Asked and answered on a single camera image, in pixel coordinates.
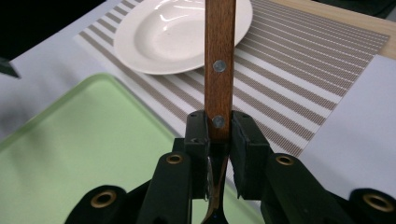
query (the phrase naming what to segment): metal rivet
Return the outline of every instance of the metal rivet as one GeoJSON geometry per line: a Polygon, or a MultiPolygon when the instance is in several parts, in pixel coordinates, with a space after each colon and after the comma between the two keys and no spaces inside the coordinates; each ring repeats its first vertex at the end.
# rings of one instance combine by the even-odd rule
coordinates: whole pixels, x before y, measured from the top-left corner
{"type": "Polygon", "coordinates": [[[213,122],[213,126],[215,126],[215,128],[222,128],[224,127],[225,124],[225,120],[224,117],[217,115],[212,119],[213,122]]]}
{"type": "Polygon", "coordinates": [[[227,65],[223,60],[217,60],[213,63],[213,69],[215,69],[216,72],[224,72],[226,67],[227,65]]]}

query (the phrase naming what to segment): white table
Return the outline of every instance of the white table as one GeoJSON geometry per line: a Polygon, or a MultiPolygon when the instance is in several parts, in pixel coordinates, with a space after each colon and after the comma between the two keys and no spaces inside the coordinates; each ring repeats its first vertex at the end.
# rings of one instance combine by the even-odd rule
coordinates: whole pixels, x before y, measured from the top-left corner
{"type": "MultiPolygon", "coordinates": [[[[118,2],[104,2],[12,61],[21,79],[0,76],[0,140],[84,78],[106,71],[72,37],[118,2]]],[[[354,188],[375,188],[396,198],[395,70],[394,60],[375,56],[301,155],[326,189],[347,197],[354,188]],[[359,147],[370,149],[364,158],[348,153],[359,147]]]]}

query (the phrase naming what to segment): plate rim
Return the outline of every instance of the plate rim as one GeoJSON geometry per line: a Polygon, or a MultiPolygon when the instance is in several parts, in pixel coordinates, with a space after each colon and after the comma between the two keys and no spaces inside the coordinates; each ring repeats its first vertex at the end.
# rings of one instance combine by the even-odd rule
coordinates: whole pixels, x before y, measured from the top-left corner
{"type": "MultiPolygon", "coordinates": [[[[179,73],[184,73],[184,72],[188,72],[200,67],[204,66],[204,58],[205,55],[204,54],[199,54],[198,56],[195,57],[191,57],[192,59],[194,58],[199,58],[202,57],[202,61],[199,62],[198,60],[195,63],[195,65],[179,65],[173,68],[161,68],[159,69],[159,67],[157,66],[145,66],[145,65],[138,65],[137,63],[131,63],[130,61],[128,61],[126,58],[130,57],[129,55],[126,55],[124,53],[124,45],[121,45],[120,42],[123,42],[122,40],[130,39],[130,40],[134,40],[134,37],[131,35],[135,34],[135,31],[137,30],[137,28],[140,26],[141,22],[143,22],[145,20],[145,18],[147,16],[150,15],[150,13],[154,10],[154,8],[156,6],[158,6],[158,4],[160,4],[161,2],[175,2],[175,1],[171,1],[171,0],[149,0],[149,1],[143,1],[142,3],[138,4],[137,6],[135,6],[134,8],[131,9],[130,12],[128,12],[127,15],[125,15],[125,17],[121,20],[120,24],[118,25],[116,32],[114,34],[114,40],[113,40],[113,49],[115,52],[115,56],[117,57],[117,59],[125,66],[127,66],[128,68],[132,69],[135,72],[140,72],[140,73],[144,73],[147,75],[157,75],[157,76],[163,76],[163,75],[173,75],[173,74],[179,74],[179,73]]],[[[238,12],[236,12],[236,16],[235,16],[235,26],[237,24],[237,20],[238,20],[238,14],[241,15],[239,18],[240,21],[243,21],[244,23],[247,23],[246,26],[239,26],[240,29],[237,31],[237,28],[235,27],[235,43],[234,45],[236,46],[246,35],[246,33],[248,32],[248,29],[252,23],[252,19],[253,19],[253,8],[251,5],[250,0],[236,0],[236,5],[241,6],[240,8],[245,8],[246,10],[244,10],[243,12],[243,16],[241,14],[239,14],[238,12]]],[[[138,57],[139,53],[138,51],[134,52],[134,57],[138,57]]],[[[146,64],[156,64],[159,63],[158,61],[150,61],[150,60],[145,60],[146,64]]]]}

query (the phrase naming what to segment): wooden handle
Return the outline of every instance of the wooden handle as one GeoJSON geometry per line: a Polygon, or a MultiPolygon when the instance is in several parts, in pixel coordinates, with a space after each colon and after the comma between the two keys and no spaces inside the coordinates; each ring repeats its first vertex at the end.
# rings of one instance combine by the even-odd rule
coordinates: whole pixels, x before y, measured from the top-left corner
{"type": "Polygon", "coordinates": [[[205,1],[205,112],[209,138],[230,138],[235,0],[205,1]]]}

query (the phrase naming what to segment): table surface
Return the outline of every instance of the table surface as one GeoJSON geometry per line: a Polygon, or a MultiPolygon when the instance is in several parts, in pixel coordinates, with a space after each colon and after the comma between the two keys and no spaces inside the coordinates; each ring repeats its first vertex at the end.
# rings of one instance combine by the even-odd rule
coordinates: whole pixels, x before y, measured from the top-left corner
{"type": "MultiPolygon", "coordinates": [[[[369,17],[359,13],[346,11],[341,8],[330,7],[307,0],[272,1],[288,7],[294,7],[302,11],[317,14],[322,17],[327,17],[336,21],[341,21],[344,23],[359,26],[361,28],[390,35],[389,42],[380,51],[381,56],[386,56],[388,58],[375,56],[375,61],[383,62],[383,60],[385,60],[386,64],[384,65],[384,67],[387,66],[388,71],[396,69],[396,62],[391,60],[396,59],[395,22],[381,20],[378,18],[369,17]]],[[[20,74],[21,79],[16,79],[8,76],[0,76],[0,140],[4,139],[7,135],[15,132],[18,128],[25,124],[26,121],[39,114],[54,101],[56,101],[59,97],[75,87],[81,80],[91,76],[92,74],[106,72],[104,66],[94,57],[92,57],[89,52],[79,46],[78,43],[73,40],[73,37],[85,27],[89,26],[94,21],[102,17],[119,2],[120,0],[105,1],[102,5],[95,8],[90,13],[86,14],[79,20],[65,27],[61,32],[51,36],[50,38],[46,39],[34,48],[26,51],[21,56],[17,57],[11,62],[20,74]]],[[[370,82],[373,82],[373,71],[375,71],[375,66],[374,68],[373,66],[371,66],[371,68],[368,69],[367,73],[363,73],[360,79],[354,84],[353,88],[346,94],[345,98],[361,98],[361,94],[365,91],[367,85],[370,85],[370,82]]],[[[380,93],[382,92],[381,94],[384,95],[390,95],[392,93],[394,85],[396,84],[396,80],[395,78],[385,79],[385,77],[392,78],[392,75],[387,74],[386,76],[383,76],[383,78],[379,78],[376,85],[373,87],[383,88],[376,88],[372,91],[380,93]]],[[[312,144],[308,145],[308,147],[317,147],[322,144],[322,149],[326,150],[328,144],[326,143],[326,146],[323,145],[323,141],[325,141],[323,140],[323,138],[328,140],[333,140],[333,138],[326,138],[323,136],[326,136],[327,133],[333,132],[334,130],[337,132],[337,130],[345,129],[345,127],[343,127],[342,124],[339,123],[339,120],[348,121],[349,118],[340,118],[339,115],[340,113],[345,114],[346,109],[351,109],[350,102],[355,101],[345,100],[345,102],[349,102],[349,105],[340,104],[339,106],[337,106],[337,108],[335,108],[332,115],[327,119],[324,127],[322,127],[320,129],[320,132],[314,136],[312,144]],[[335,127],[327,127],[329,125],[326,124],[336,125],[335,127]]],[[[373,100],[372,102],[370,102],[370,105],[374,107],[378,106],[379,108],[388,107],[389,109],[387,110],[387,113],[389,114],[393,113],[396,108],[396,104],[389,98],[382,102],[373,100]]],[[[375,116],[381,116],[381,114],[378,115],[378,111],[373,114],[371,108],[367,106],[362,106],[361,108],[359,108],[359,110],[361,113],[365,114],[365,119],[372,119],[375,118],[375,116]]],[[[346,116],[353,117],[353,114],[346,114],[346,116]]],[[[386,124],[386,122],[389,122],[389,120],[379,120],[376,124],[372,124],[369,122],[364,128],[370,130],[374,126],[381,126],[383,124],[386,124]]],[[[386,127],[386,129],[384,129],[383,131],[388,131],[389,133],[396,133],[396,124],[393,126],[383,126],[386,127]]],[[[353,126],[353,128],[353,130],[349,131],[358,131],[359,126],[355,125],[353,126]]],[[[370,136],[370,139],[361,139],[361,144],[380,142],[381,140],[382,139],[380,135],[374,134],[370,136]]],[[[384,141],[384,144],[379,144],[380,147],[391,146],[391,138],[385,138],[384,141]]],[[[350,141],[346,142],[344,146],[350,147],[350,145],[348,145],[350,143],[350,141]]],[[[306,158],[307,160],[312,160],[312,158],[308,158],[308,156],[304,153],[302,157],[306,158]]],[[[307,163],[307,165],[315,167],[315,169],[317,169],[318,167],[317,164],[309,162],[307,163]]],[[[332,175],[331,178],[329,178],[326,175],[330,171],[326,170],[326,167],[323,165],[321,167],[324,168],[322,170],[318,168],[315,171],[315,175],[317,175],[317,177],[319,177],[319,179],[324,183],[329,184],[327,186],[329,186],[331,191],[340,195],[347,195],[347,191],[345,189],[339,189],[339,187],[335,186],[334,183],[337,183],[338,186],[343,185],[343,183],[345,182],[345,178],[349,177],[332,175]]],[[[387,181],[388,182],[385,183],[385,190],[392,196],[396,197],[396,187],[393,187],[396,185],[390,185],[392,181],[395,181],[394,178],[388,178],[387,181]]],[[[364,180],[363,178],[362,182],[360,182],[359,185],[371,185],[370,183],[370,180],[364,180]]],[[[351,187],[350,183],[346,183],[345,185],[348,188],[351,187]]]]}
{"type": "Polygon", "coordinates": [[[389,35],[388,43],[379,52],[380,55],[396,59],[396,22],[367,16],[357,12],[332,7],[310,0],[271,0],[287,7],[312,13],[331,20],[340,21],[363,29],[389,35]]]}

